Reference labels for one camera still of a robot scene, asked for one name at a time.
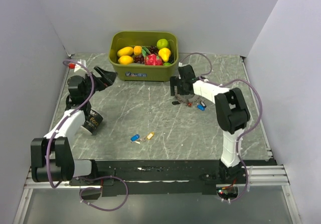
green bin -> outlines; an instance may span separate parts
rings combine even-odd
[[[142,64],[121,65],[118,63],[117,51],[128,46],[156,46],[159,39],[167,39],[170,44],[174,63],[170,66],[145,66]],[[169,81],[173,76],[179,52],[177,38],[168,32],[119,32],[111,42],[109,61],[121,80],[131,81]]]

marble table top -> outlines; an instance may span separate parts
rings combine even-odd
[[[207,54],[213,62],[209,79],[226,83],[235,78],[246,79],[242,59],[239,56]],[[93,70],[99,66],[113,71],[108,54],[81,53],[74,59],[85,59]],[[186,59],[196,75],[209,71],[209,64],[202,56],[193,55]],[[239,87],[251,113],[248,126],[254,124],[257,109],[249,88],[240,83]],[[54,125],[62,117],[68,86],[64,89],[54,116]],[[104,117],[95,135],[79,130],[70,143],[74,159],[146,159],[146,160],[193,160],[219,159],[223,150],[223,133],[216,120],[215,106],[208,100],[207,108],[201,111],[184,104],[172,105],[175,98],[170,96],[169,82],[121,81],[116,79],[113,86],[96,92],[90,100],[92,108]],[[155,136],[141,144],[131,143],[136,134],[141,137],[149,132]],[[246,135],[242,142],[241,154],[245,159],[268,159],[262,128],[258,126]]]

gray wall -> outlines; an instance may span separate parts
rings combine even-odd
[[[180,52],[246,56],[277,0],[40,0],[67,52],[108,52],[115,33],[170,31]]]
[[[56,105],[66,52],[38,0],[0,0],[0,222],[12,223]]]
[[[303,223],[320,223],[321,1],[279,0],[246,61]]]

purple hose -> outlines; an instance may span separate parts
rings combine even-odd
[[[125,183],[125,181],[123,181],[122,179],[120,179],[120,178],[118,178],[118,177],[116,177],[116,176],[111,176],[111,175],[110,175],[110,176],[98,177],[98,178],[95,178],[95,179],[88,179],[88,178],[85,178],[85,177],[79,177],[79,179],[88,180],[88,181],[96,181],[96,180],[102,180],[102,179],[116,179],[116,180],[121,181],[121,182],[125,185],[125,188],[126,188],[126,196],[125,196],[125,199],[124,199],[124,201],[123,201],[118,207],[115,207],[115,208],[113,208],[113,209],[104,209],[104,208],[98,207],[98,206],[96,206],[96,205],[93,205],[93,204],[85,201],[85,200],[81,197],[81,194],[82,194],[84,191],[86,191],[86,190],[97,190],[97,188],[87,187],[87,188],[81,190],[80,193],[79,193],[79,197],[80,197],[81,202],[83,202],[83,203],[85,203],[85,204],[87,204],[87,205],[89,205],[89,206],[91,206],[91,207],[93,207],[93,208],[95,208],[95,209],[102,210],[102,211],[114,211],[114,210],[120,209],[120,208],[125,204],[125,202],[127,201],[127,198],[128,198],[128,186],[127,186],[127,184]]]
[[[211,71],[212,71],[212,68],[213,68],[213,67],[212,67],[212,62],[211,62],[211,60],[210,60],[205,54],[199,53],[199,52],[194,52],[194,53],[191,53],[191,54],[187,55],[181,62],[183,62],[186,58],[188,58],[189,56],[194,55],[194,54],[198,54],[198,55],[204,56],[204,57],[208,60],[208,62],[210,63],[210,66],[211,66],[210,72],[205,73],[205,74],[201,74],[201,75],[199,76],[199,79],[204,82],[204,80],[201,78],[201,76],[209,75],[209,74],[211,73]],[[240,141],[240,139],[241,139],[243,136],[245,136],[246,134],[248,134],[249,132],[251,132],[253,129],[255,129],[255,128],[258,126],[258,124],[259,124],[260,121],[261,121],[262,113],[263,113],[263,106],[262,106],[262,101],[261,101],[260,95],[258,94],[258,92],[256,91],[256,89],[255,89],[248,81],[243,80],[243,79],[234,79],[234,80],[232,80],[232,81],[230,81],[230,82],[228,82],[228,83],[226,83],[226,84],[221,85],[220,87],[226,87],[226,86],[232,84],[233,82],[237,82],[237,81],[244,82],[245,84],[247,84],[247,85],[253,90],[254,94],[256,95],[257,101],[259,102],[259,116],[258,116],[255,124],[254,124],[252,127],[250,127],[248,130],[246,130],[246,131],[244,131],[242,134],[240,134],[240,136],[236,139],[236,146],[235,146],[235,148],[236,148],[236,153],[237,153],[237,155],[238,155],[238,158],[239,158],[241,164],[244,166],[246,182],[245,182],[245,187],[244,187],[243,191],[242,191],[235,199],[231,200],[231,202],[236,201],[236,200],[238,200],[239,198],[241,198],[241,196],[242,196],[242,195],[245,193],[245,191],[247,190],[247,187],[248,187],[248,184],[249,184],[249,176],[248,176],[248,173],[247,173],[246,164],[245,164],[244,161],[242,160],[241,155],[240,155],[240,152],[239,152],[239,141]],[[217,84],[217,83],[214,83],[214,82],[211,82],[211,81],[208,81],[208,80],[207,80],[206,82],[209,83],[209,84],[215,85],[215,86],[218,86],[218,85],[219,85],[219,84]]]
[[[91,80],[91,91],[90,91],[90,94],[89,96],[86,98],[86,100],[81,104],[79,105],[76,109],[74,109],[69,116],[73,115],[75,112],[77,112],[81,107],[83,107],[89,100],[90,98],[92,97],[92,95],[94,94],[94,88],[95,88],[95,83],[94,83],[94,78],[92,77],[91,75],[91,72],[89,71],[89,69],[87,67],[85,67],[84,65],[78,63],[77,61],[75,60],[72,60],[72,59],[66,59],[63,61],[63,64],[65,66],[69,66],[69,62],[72,62],[78,66],[81,66],[83,69],[86,70],[88,76],[90,77],[90,80]],[[56,136],[56,132],[59,131],[59,129],[62,127],[62,125],[64,125],[65,121],[69,118],[69,116],[65,116],[61,122],[59,123],[59,125],[56,127],[55,131],[53,132],[53,134],[51,135],[50,139],[49,139],[49,142],[48,142],[48,146],[47,146],[47,151],[46,151],[46,167],[47,167],[47,175],[48,175],[48,180],[49,180],[49,183],[51,185],[51,187],[53,189],[57,188],[59,186],[59,184],[61,183],[61,181],[59,181],[56,185],[54,184],[53,180],[52,180],[52,176],[51,176],[51,172],[50,172],[50,147],[51,147],[51,144],[52,144],[52,141],[53,139],[55,138]]]

purple cable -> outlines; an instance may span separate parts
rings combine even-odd
[[[54,184],[53,180],[52,180],[52,176],[51,176],[51,172],[50,172],[50,147],[51,147],[51,144],[52,144],[52,141],[54,139],[54,137],[56,136],[56,131],[58,132],[59,129],[62,127],[62,125],[64,125],[65,121],[71,116],[73,115],[75,112],[77,112],[81,107],[83,107],[89,100],[90,98],[92,97],[92,95],[94,94],[94,88],[95,88],[95,83],[94,83],[94,78],[92,77],[91,75],[91,72],[89,71],[89,69],[87,67],[85,67],[84,65],[78,63],[77,61],[75,60],[72,60],[72,59],[66,59],[63,61],[63,64],[65,66],[69,66],[69,62],[72,62],[80,67],[82,67],[83,69],[86,70],[88,76],[90,77],[90,80],[91,80],[91,91],[90,91],[90,94],[89,96],[86,98],[86,100],[81,104],[79,105],[76,109],[74,109],[69,116],[65,116],[61,122],[59,123],[59,125],[56,127],[55,131],[53,132],[53,134],[51,135],[50,139],[49,139],[49,142],[48,142],[48,146],[47,146],[47,151],[46,151],[46,167],[47,167],[47,175],[48,175],[48,180],[49,180],[49,183],[51,185],[51,187],[53,189],[57,188],[59,186],[59,184],[61,183],[61,181],[59,181],[56,185]]]
[[[80,176],[79,179],[88,180],[88,181],[96,181],[96,180],[102,180],[102,179],[116,179],[116,180],[121,181],[121,182],[125,185],[125,188],[126,188],[126,196],[125,196],[125,199],[124,199],[124,201],[123,201],[118,207],[115,207],[115,208],[113,208],[113,209],[104,209],[104,208],[98,207],[98,206],[96,206],[96,205],[93,205],[93,204],[85,201],[85,200],[81,197],[81,194],[82,194],[84,191],[86,191],[86,190],[97,190],[97,188],[95,188],[95,187],[87,187],[87,188],[81,190],[80,193],[79,193],[79,197],[80,197],[81,202],[83,202],[83,203],[85,203],[85,204],[87,204],[87,205],[89,205],[89,206],[91,206],[91,207],[93,207],[93,208],[95,208],[95,209],[102,210],[102,211],[114,211],[114,210],[120,209],[120,208],[125,204],[125,202],[127,201],[127,198],[128,198],[128,186],[127,186],[127,184],[125,183],[125,181],[123,181],[122,179],[120,179],[120,178],[118,178],[118,177],[116,177],[116,176],[111,176],[111,175],[110,175],[110,176],[98,177],[98,178],[95,178],[95,179],[88,179],[88,178],[85,178],[85,177]]]
[[[210,72],[205,73],[205,74],[201,74],[199,76],[199,79],[204,82],[204,80],[201,78],[201,76],[209,75],[211,73],[211,71],[212,71],[212,68],[213,68],[211,60],[205,54],[199,53],[199,52],[194,52],[194,53],[191,53],[191,54],[187,55],[185,58],[183,58],[183,60],[181,62],[183,62],[186,58],[188,58],[189,56],[194,55],[194,54],[198,54],[198,55],[204,56],[208,60],[208,62],[210,63],[210,66],[211,66]],[[237,156],[238,156],[241,164],[244,166],[246,182],[245,182],[245,187],[244,187],[243,191],[235,199],[231,200],[231,202],[238,200],[245,193],[245,191],[247,190],[248,184],[249,184],[249,176],[248,176],[248,173],[247,173],[246,164],[244,163],[243,159],[241,158],[241,155],[240,155],[240,152],[239,152],[239,141],[243,136],[245,136],[246,134],[248,134],[249,132],[251,132],[253,129],[255,129],[258,126],[258,124],[261,121],[262,113],[263,113],[263,106],[262,106],[262,101],[261,101],[260,95],[258,94],[256,89],[248,81],[243,80],[243,79],[234,79],[234,80],[232,80],[232,81],[230,81],[230,82],[228,82],[226,84],[220,85],[220,87],[226,87],[226,86],[232,84],[233,82],[237,82],[237,81],[244,82],[245,84],[247,84],[253,90],[254,94],[256,95],[257,101],[259,102],[259,116],[258,116],[255,124],[252,127],[250,127],[248,130],[246,130],[242,134],[240,134],[240,136],[236,139],[236,146],[235,146],[236,153],[237,153]],[[208,81],[208,80],[206,82],[209,83],[209,84],[215,85],[215,86],[219,86],[219,84],[211,82],[211,81]]]

